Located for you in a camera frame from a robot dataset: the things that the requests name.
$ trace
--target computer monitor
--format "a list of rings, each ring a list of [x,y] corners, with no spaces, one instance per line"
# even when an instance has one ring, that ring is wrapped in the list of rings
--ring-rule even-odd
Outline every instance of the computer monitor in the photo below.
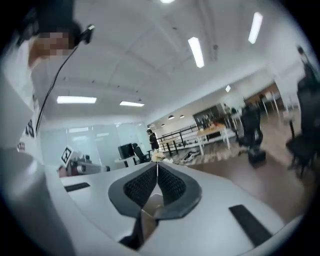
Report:
[[[133,157],[135,155],[134,148],[132,144],[122,145],[118,147],[121,159],[126,159]]]

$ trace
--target rug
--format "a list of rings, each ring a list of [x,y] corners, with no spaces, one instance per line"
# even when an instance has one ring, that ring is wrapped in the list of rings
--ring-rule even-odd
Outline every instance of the rug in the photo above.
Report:
[[[227,160],[229,158],[234,158],[238,156],[241,148],[238,143],[230,143],[230,149],[223,142],[215,142],[207,144],[204,146],[203,151],[204,155],[197,155],[195,158],[189,162],[182,162],[182,159],[189,151],[199,151],[199,147],[195,146],[192,148],[181,149],[178,151],[178,154],[172,156],[173,163],[176,165],[182,166],[192,166],[205,163],[212,163],[215,161]]]

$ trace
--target white wall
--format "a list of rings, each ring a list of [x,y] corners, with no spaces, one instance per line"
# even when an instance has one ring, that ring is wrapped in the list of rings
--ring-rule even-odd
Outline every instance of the white wall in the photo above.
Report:
[[[42,120],[41,130],[77,128],[93,125],[116,125],[143,122],[143,118],[134,115],[92,116],[87,118],[51,118]]]
[[[244,99],[261,91],[263,88],[274,82],[274,75],[264,68],[240,81],[231,85],[231,90],[225,93],[219,99],[221,104],[227,104],[230,108],[241,108],[244,104]]]
[[[163,128],[156,130],[156,135],[160,137],[160,135],[162,136],[164,134],[168,134],[188,126],[194,126],[196,124],[192,116],[188,116],[182,119],[180,119],[179,117],[176,118],[177,120],[175,122],[166,124]]]
[[[244,98],[259,92],[261,89],[273,83],[273,81],[274,77],[269,71],[266,68],[261,69],[231,84],[230,92],[226,92],[225,88],[222,88],[172,112],[171,115],[175,116],[173,120],[168,120],[168,115],[157,120],[154,122],[158,128],[156,134],[158,137],[161,137],[164,134],[193,126],[195,124],[193,114],[219,103],[222,105],[226,103],[230,108],[238,109],[244,106]]]
[[[298,100],[297,83],[305,75],[297,46],[302,46],[318,72],[319,65],[308,39],[296,22],[283,13],[275,15],[277,19],[269,37],[266,56],[268,70],[275,75],[283,103],[287,103],[290,97]]]
[[[163,116],[167,116],[175,110],[182,108],[190,102],[199,100],[202,97],[205,97],[212,92],[216,92],[217,90],[224,88],[228,84],[234,83],[235,81],[251,75],[267,66],[267,62],[265,61],[265,59],[253,51],[244,51],[241,54],[234,56],[232,59],[224,61],[229,64],[231,62],[233,66],[224,68],[224,66],[221,65],[219,67],[221,70],[219,69],[220,72],[217,75],[211,75],[210,77],[204,76],[202,80],[198,76],[188,77],[188,79],[190,80],[188,81],[188,83],[194,84],[194,91],[190,93],[189,91],[184,92],[180,89],[179,91],[175,92],[174,95],[176,95],[176,97],[172,101],[172,103],[162,105],[161,107],[153,111],[146,117],[145,123],[150,124],[162,118]]]

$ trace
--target black rubber pad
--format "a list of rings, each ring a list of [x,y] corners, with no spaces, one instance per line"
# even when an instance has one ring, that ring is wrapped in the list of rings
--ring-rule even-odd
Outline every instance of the black rubber pad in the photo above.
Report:
[[[71,191],[75,191],[75,190],[81,190],[81,189],[84,189],[87,187],[90,187],[90,185],[86,182],[83,182],[83,183],[79,183],[79,184],[65,186],[64,188],[67,192],[71,192]]]
[[[229,210],[255,247],[272,237],[272,234],[243,205],[229,207]]]

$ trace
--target white ceiling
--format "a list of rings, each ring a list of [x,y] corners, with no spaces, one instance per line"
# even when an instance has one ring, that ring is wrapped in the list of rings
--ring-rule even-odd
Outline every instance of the white ceiling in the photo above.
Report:
[[[75,19],[84,28],[94,24],[95,31],[92,42],[81,44],[60,72],[45,116],[133,115],[152,122],[174,110],[169,108],[177,109],[218,90],[208,82],[222,74],[231,80],[228,72],[245,64],[251,64],[250,69],[239,69],[237,79],[253,73],[265,64],[270,30],[265,18],[256,44],[248,42],[254,12],[263,13],[265,8],[262,2],[76,0]],[[201,69],[188,45],[191,37],[198,37],[201,44],[205,63]],[[218,45],[217,52],[213,45]],[[40,99],[65,58],[52,58],[36,68],[33,78]],[[58,105],[59,95],[97,97],[97,102]],[[119,106],[121,101],[139,99],[144,107]]]

